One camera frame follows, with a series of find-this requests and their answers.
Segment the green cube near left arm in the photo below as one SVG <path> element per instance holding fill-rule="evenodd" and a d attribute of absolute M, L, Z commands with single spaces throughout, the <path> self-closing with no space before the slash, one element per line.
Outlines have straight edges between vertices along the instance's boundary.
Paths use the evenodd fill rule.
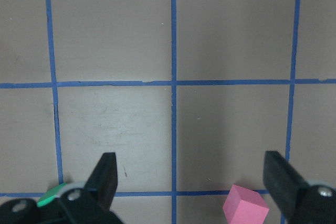
<path fill-rule="evenodd" d="M 55 199 L 57 193 L 63 187 L 65 187 L 66 185 L 67 185 L 67 183 L 62 183 L 62 184 L 59 184 L 59 185 L 47 190 L 37 201 L 37 207 L 40 208 L 40 207 L 43 207 L 43 206 L 51 203 Z"/>

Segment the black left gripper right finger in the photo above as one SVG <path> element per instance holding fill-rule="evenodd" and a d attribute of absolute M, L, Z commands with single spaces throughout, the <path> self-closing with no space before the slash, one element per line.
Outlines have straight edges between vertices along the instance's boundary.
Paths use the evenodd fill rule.
<path fill-rule="evenodd" d="M 263 183 L 286 219 L 291 219 L 310 185 L 277 151 L 265 151 Z"/>

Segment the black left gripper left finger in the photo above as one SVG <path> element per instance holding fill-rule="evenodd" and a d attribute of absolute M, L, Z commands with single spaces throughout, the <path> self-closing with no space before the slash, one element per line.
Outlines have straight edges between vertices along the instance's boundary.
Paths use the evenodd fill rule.
<path fill-rule="evenodd" d="M 117 159 L 114 152 L 103 153 L 84 185 L 84 189 L 104 210 L 110 210 L 118 186 Z"/>

